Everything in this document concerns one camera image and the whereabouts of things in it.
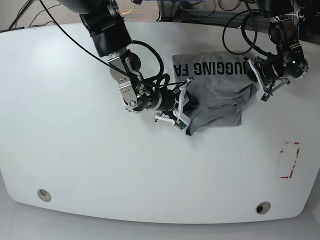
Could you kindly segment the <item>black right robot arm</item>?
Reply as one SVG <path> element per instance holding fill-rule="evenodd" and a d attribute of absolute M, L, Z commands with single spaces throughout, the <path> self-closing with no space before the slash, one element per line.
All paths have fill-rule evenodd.
<path fill-rule="evenodd" d="M 184 107 L 196 102 L 187 92 L 192 81 L 187 78 L 173 83 L 164 72 L 164 63 L 157 51 L 147 43 L 132 40 L 124 18 L 115 0 L 62 0 L 62 5 L 78 13 L 93 40 L 100 57 L 108 56 L 111 76 L 116 80 L 126 111 L 140 113 L 153 110 L 154 121 L 166 121 L 182 131 L 190 125 Z M 128 49 L 131 44 L 147 48 L 158 60 L 159 73 L 144 78 L 140 72 L 141 60 Z"/>

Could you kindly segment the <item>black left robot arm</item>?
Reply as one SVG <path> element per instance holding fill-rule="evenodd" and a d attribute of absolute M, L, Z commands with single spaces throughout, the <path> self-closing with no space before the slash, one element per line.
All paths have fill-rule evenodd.
<path fill-rule="evenodd" d="M 289 85 L 289 78 L 301 78 L 308 72 L 308 62 L 305 59 L 303 48 L 299 42 L 296 25 L 290 14 L 294 11 L 289 0 L 257 0 L 257 9 L 248 7 L 247 14 L 241 23 L 241 34 L 251 50 L 265 56 L 255 59 L 243 57 L 248 63 L 248 76 L 258 83 L 256 96 L 266 102 L 273 93 L 284 85 Z M 254 31 L 258 30 L 256 17 L 269 19 L 268 36 L 276 46 L 276 54 L 266 52 L 250 41 L 245 28 L 248 20 L 252 20 Z"/>

